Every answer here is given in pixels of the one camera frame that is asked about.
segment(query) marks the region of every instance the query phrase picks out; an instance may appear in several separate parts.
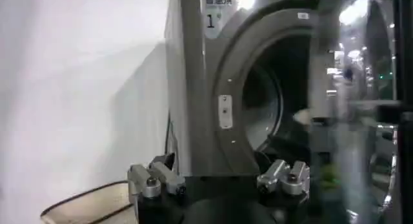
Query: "label sticker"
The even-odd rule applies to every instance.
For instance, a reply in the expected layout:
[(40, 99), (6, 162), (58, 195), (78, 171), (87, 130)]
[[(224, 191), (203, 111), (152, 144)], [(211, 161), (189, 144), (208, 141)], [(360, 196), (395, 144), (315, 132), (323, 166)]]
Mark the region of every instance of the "label sticker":
[(220, 95), (218, 97), (219, 126), (222, 129), (232, 128), (232, 96)]
[(215, 39), (237, 12), (237, 0), (201, 0), (205, 37)]
[(299, 19), (310, 19), (310, 15), (308, 13), (297, 13), (297, 18), (299, 18)]

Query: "laundry basket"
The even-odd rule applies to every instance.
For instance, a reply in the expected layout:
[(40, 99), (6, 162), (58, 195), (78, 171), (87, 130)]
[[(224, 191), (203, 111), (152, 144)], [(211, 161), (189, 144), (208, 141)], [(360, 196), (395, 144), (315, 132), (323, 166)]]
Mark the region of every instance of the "laundry basket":
[(76, 195), (41, 213), (45, 224), (137, 224), (128, 183), (111, 183)]

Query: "dryer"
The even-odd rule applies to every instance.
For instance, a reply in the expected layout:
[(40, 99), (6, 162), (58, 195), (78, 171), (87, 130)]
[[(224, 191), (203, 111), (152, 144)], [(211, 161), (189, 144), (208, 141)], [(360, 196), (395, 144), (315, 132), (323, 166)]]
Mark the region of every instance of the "dryer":
[(168, 149), (180, 174), (258, 174), (260, 150), (308, 159), (293, 115), (307, 107), (318, 2), (170, 0)]

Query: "washing machine door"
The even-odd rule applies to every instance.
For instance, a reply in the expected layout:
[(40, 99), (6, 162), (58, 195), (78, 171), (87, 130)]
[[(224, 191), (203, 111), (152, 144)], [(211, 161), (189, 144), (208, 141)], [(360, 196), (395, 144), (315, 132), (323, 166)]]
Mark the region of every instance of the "washing machine door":
[[(389, 38), (394, 24), (385, 12), (381, 0), (324, 0), (319, 9), (324, 24), (314, 30), (311, 114), (332, 123), (314, 124), (311, 147), (319, 170), (336, 170), (345, 208), (358, 214), (356, 223), (377, 223), (390, 203), (398, 202), (397, 132), (376, 110), (395, 103)], [(333, 63), (319, 62), (326, 52), (334, 54)]]
[(214, 96), (217, 135), (232, 167), (240, 153), (277, 140), (287, 160), (308, 160), (307, 131), (294, 114), (307, 107), (308, 53), (316, 19), (309, 9), (284, 9), (248, 26), (219, 67)]

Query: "metal clamp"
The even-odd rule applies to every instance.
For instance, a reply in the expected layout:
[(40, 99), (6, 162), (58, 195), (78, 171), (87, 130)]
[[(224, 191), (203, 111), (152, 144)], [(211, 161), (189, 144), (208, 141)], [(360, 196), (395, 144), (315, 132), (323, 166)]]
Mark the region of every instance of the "metal clamp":
[(161, 194), (161, 182), (152, 177), (142, 165), (132, 165), (128, 171), (129, 201), (142, 193), (146, 198), (155, 198)]
[(155, 178), (161, 180), (166, 185), (169, 194), (183, 195), (186, 192), (185, 178), (172, 172), (162, 162), (155, 162), (150, 165), (149, 172)]
[(259, 191), (264, 193), (275, 191), (278, 179), (289, 168), (287, 162), (282, 159), (277, 159), (264, 174), (257, 177), (257, 187)]
[(300, 195), (306, 192), (306, 182), (310, 175), (310, 168), (305, 162), (296, 161), (291, 171), (281, 178), (284, 192), (290, 195)]

